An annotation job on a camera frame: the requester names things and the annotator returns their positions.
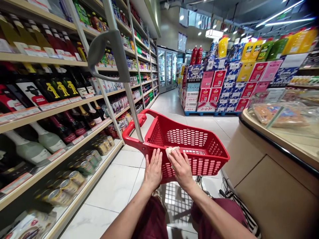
fluorescent light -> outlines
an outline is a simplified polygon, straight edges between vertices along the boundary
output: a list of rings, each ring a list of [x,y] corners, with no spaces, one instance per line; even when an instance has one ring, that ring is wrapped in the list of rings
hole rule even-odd
[[[296,23],[296,22],[305,22],[305,21],[312,21],[316,18],[306,18],[306,19],[298,19],[293,21],[285,21],[285,22],[277,22],[277,23],[267,23],[265,26],[274,26],[274,25],[281,25],[281,24],[288,24],[288,23]]]
[[[277,13],[276,15],[273,15],[272,17],[268,18],[267,20],[263,21],[262,23],[259,23],[256,27],[260,27],[261,25],[264,25],[266,22],[269,22],[270,20],[274,19],[275,17],[278,17],[280,14],[288,11],[289,9],[299,5],[300,3],[303,3],[305,0],[301,0],[293,5],[291,5],[290,7],[286,8],[285,10],[282,10],[280,13]]]

maroon pants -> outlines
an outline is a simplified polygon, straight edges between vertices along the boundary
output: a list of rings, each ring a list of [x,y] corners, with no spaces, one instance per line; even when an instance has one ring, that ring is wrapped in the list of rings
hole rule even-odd
[[[213,199],[225,211],[231,214],[237,221],[247,227],[243,211],[237,203],[229,199]],[[191,216],[198,225],[199,239],[217,239],[219,236],[211,226],[210,221],[201,212],[199,207],[193,203]],[[168,239],[165,210],[157,197],[151,197],[146,204],[143,214],[141,215],[132,238],[145,239]]]

pallet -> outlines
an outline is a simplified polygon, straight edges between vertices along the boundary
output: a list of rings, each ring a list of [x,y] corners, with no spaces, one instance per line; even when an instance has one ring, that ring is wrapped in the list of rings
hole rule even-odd
[[[233,114],[239,116],[241,112],[197,112],[197,111],[184,111],[185,116],[189,116],[189,114],[199,114],[199,116],[203,116],[204,114],[212,114],[213,116],[225,116],[226,114]]]

white tile floor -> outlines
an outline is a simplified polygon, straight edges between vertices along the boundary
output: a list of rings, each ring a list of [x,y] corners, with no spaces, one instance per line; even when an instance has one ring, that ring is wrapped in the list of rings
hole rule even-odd
[[[159,95],[151,107],[170,119],[193,127],[214,132],[227,147],[238,127],[238,117],[213,117],[209,114],[186,117],[180,105],[177,89]],[[141,128],[142,135],[150,127],[153,117]],[[138,138],[136,132],[132,137]],[[139,190],[145,172],[145,158],[137,149],[125,145],[93,189],[83,206],[74,216],[61,239],[71,237],[99,239],[116,216]],[[204,188],[217,198],[222,185],[222,174],[203,177]],[[167,208],[167,232],[170,239],[193,239],[197,233],[190,218],[191,198],[176,182],[161,186],[162,201]]]

display counter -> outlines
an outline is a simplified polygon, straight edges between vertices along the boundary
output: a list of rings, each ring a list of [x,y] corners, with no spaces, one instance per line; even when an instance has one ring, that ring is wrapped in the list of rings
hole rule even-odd
[[[273,117],[257,110],[257,104],[243,111],[223,169],[263,238],[314,238],[319,218],[317,108],[278,105]],[[266,106],[273,110],[274,103]]]

